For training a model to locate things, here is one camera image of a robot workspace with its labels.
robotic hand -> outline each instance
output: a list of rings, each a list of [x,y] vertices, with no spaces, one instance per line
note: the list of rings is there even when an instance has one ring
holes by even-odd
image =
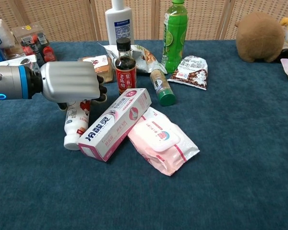
[[[0,66],[0,100],[32,99],[41,93],[64,110],[68,102],[107,99],[103,78],[90,62],[47,62],[40,72],[27,66]]]

red packaging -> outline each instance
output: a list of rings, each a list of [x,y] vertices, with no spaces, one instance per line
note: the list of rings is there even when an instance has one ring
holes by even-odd
[[[126,89],[136,88],[136,67],[129,70],[116,69],[116,77],[120,94]]]

green bottle cap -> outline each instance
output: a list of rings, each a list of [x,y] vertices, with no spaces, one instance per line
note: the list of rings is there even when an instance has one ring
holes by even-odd
[[[165,89],[158,93],[158,99],[162,106],[170,106],[176,102],[176,97],[171,89]]]
[[[184,0],[172,0],[172,2],[176,4],[183,4]]]

blue light ring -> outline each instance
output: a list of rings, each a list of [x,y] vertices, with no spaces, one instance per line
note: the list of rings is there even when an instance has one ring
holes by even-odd
[[[20,82],[21,82],[21,88],[23,92],[23,99],[28,99],[29,93],[28,93],[28,82],[27,82],[27,76],[25,73],[24,66],[19,66],[19,74],[20,74]]]
[[[6,99],[6,95],[3,93],[0,93],[0,100],[4,100],[4,99]]]

wicker panel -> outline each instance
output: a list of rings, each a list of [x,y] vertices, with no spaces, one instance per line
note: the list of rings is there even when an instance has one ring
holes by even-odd
[[[4,20],[10,29],[22,25],[15,17],[14,10],[10,5],[10,1],[0,0],[0,19]]]
[[[89,4],[84,0],[18,1],[29,22],[40,23],[50,41],[95,40]]]
[[[108,40],[105,12],[112,8],[111,0],[95,0],[98,26],[101,40]],[[125,0],[125,5],[132,8],[134,39],[152,39],[152,6],[148,0]]]
[[[266,12],[280,21],[282,17],[288,17],[288,0],[236,0],[234,8],[224,31],[224,39],[236,39],[237,28],[235,23],[250,12]]]
[[[186,40],[216,39],[225,2],[225,0],[186,0],[184,5],[189,18]],[[159,39],[163,39],[164,15],[171,5],[171,1],[160,0]]]

